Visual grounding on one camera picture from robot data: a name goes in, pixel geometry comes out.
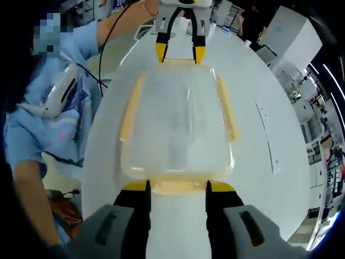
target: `light blue shirt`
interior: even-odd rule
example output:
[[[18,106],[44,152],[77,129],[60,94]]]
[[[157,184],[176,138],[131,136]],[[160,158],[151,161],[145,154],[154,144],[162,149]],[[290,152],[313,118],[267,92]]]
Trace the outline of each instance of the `light blue shirt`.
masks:
[[[87,68],[86,60],[99,53],[96,33],[96,21],[74,29],[61,40],[61,51]],[[42,58],[27,87],[25,102],[39,104],[57,71],[63,71],[67,65],[60,56]],[[8,114],[4,139],[6,160],[12,171],[15,171],[19,162],[34,160],[40,163],[41,176],[44,177],[47,168],[42,152],[82,166],[87,137],[100,100],[98,84],[82,71],[81,79],[69,94],[66,106],[55,119],[33,115],[22,107]]]

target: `white handheld device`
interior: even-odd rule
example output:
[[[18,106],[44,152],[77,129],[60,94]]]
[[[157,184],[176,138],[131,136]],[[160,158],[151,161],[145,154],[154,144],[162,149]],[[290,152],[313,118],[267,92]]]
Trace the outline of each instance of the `white handheld device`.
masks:
[[[66,105],[67,97],[77,83],[79,76],[80,67],[72,63],[65,69],[62,76],[59,75],[59,79],[47,89],[47,97],[41,104],[37,106],[21,103],[19,106],[34,115],[53,119],[62,112]]]

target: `white table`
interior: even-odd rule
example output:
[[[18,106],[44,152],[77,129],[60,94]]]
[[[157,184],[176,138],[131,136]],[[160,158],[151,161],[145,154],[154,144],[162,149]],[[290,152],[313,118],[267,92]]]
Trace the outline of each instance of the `white table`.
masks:
[[[114,73],[89,135],[82,182],[82,212],[88,218],[112,204],[121,189],[119,130],[133,85],[140,72],[157,63],[156,36],[147,33]],[[177,32],[167,57],[192,57],[190,36]],[[245,204],[272,219],[287,240],[308,211],[309,167],[302,131],[282,87],[264,62],[235,35],[216,28],[208,39],[203,64],[213,67],[229,85],[240,139],[232,143],[235,160],[230,176]],[[267,136],[279,158],[272,173]],[[204,194],[152,195],[147,258],[211,258],[205,226]]]

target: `chair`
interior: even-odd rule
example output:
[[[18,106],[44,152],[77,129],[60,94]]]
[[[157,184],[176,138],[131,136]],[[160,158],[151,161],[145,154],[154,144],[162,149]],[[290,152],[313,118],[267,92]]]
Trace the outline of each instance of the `chair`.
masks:
[[[263,45],[261,49],[256,51],[256,54],[263,60],[263,62],[265,62],[267,66],[269,66],[277,58],[277,54],[275,54],[274,51],[266,45]]]

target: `white cabinet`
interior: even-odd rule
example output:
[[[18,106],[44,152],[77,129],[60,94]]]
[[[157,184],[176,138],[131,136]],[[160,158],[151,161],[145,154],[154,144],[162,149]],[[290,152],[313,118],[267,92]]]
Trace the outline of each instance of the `white cabinet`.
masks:
[[[326,183],[326,170],[323,162],[317,162],[309,166],[310,173],[310,187],[323,185]]]
[[[316,165],[309,166],[310,187],[316,186]]]
[[[319,162],[316,164],[315,175],[316,175],[316,185],[326,184],[327,171],[325,170],[325,167],[323,166],[323,162]]]
[[[322,204],[322,193],[323,193],[323,185],[315,186],[310,189],[310,203],[309,208],[317,208],[321,207]]]

